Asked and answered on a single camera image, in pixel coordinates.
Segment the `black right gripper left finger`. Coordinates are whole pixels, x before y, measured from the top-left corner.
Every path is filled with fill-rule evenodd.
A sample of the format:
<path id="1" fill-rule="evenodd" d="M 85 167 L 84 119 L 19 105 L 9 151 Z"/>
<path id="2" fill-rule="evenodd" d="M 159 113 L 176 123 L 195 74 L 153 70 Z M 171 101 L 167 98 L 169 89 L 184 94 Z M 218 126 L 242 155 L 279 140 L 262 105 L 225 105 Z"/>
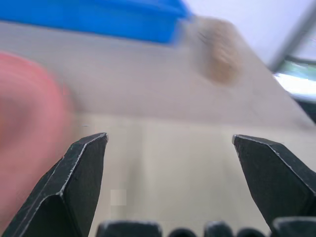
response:
<path id="1" fill-rule="evenodd" d="M 107 133 L 74 142 L 41 177 L 1 237 L 88 237 L 107 142 Z"/>

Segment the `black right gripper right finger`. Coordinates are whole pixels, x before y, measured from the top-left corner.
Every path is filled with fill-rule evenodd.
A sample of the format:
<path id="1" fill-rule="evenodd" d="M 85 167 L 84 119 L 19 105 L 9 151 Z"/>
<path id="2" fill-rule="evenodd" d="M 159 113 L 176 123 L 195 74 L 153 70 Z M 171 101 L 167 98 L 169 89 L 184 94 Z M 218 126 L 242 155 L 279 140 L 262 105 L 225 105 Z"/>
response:
<path id="1" fill-rule="evenodd" d="M 316 217 L 316 172 L 281 143 L 236 134 L 232 144 L 269 228 L 276 218 Z"/>

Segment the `pink plate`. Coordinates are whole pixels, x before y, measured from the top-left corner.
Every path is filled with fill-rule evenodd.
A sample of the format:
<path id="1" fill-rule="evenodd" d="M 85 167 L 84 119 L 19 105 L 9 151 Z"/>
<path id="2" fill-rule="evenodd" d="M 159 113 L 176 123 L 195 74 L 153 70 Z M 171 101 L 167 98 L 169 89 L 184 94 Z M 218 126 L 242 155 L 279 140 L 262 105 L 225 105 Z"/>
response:
<path id="1" fill-rule="evenodd" d="M 0 52 L 0 234 L 64 154 L 72 120 L 72 104 L 46 68 Z"/>

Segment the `beige round item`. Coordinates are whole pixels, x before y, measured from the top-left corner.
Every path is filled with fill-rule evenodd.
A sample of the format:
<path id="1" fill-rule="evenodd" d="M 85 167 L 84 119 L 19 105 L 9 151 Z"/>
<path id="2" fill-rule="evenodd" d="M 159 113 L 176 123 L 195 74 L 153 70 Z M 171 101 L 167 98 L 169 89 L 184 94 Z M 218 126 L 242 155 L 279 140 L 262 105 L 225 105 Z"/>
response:
<path id="1" fill-rule="evenodd" d="M 242 59 L 235 26 L 223 19 L 198 17 L 191 26 L 192 60 L 197 72 L 223 86 L 236 84 Z"/>

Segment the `blue plastic bin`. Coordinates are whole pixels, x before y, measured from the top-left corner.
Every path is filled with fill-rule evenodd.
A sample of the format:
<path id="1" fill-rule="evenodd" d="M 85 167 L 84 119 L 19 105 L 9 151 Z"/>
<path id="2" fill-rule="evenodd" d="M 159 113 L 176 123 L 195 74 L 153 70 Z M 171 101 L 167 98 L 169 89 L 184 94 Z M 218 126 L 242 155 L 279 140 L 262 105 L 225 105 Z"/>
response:
<path id="1" fill-rule="evenodd" d="M 191 16 L 183 0 L 0 0 L 0 20 L 158 43 Z"/>

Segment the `grey metal post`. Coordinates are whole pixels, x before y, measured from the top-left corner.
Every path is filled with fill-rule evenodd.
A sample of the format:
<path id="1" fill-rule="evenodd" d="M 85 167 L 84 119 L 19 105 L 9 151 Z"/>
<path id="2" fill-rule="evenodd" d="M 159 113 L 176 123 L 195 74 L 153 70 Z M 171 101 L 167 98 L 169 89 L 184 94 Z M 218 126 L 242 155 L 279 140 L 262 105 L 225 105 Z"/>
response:
<path id="1" fill-rule="evenodd" d="M 279 52 L 268 65 L 269 70 L 273 73 L 276 72 L 283 64 L 285 58 L 295 51 L 314 26 L 316 26 L 316 0 L 312 0 L 312 3 L 309 4 L 298 23 L 292 27 L 293 29 L 290 31 L 289 36 L 284 38 L 284 43 Z"/>

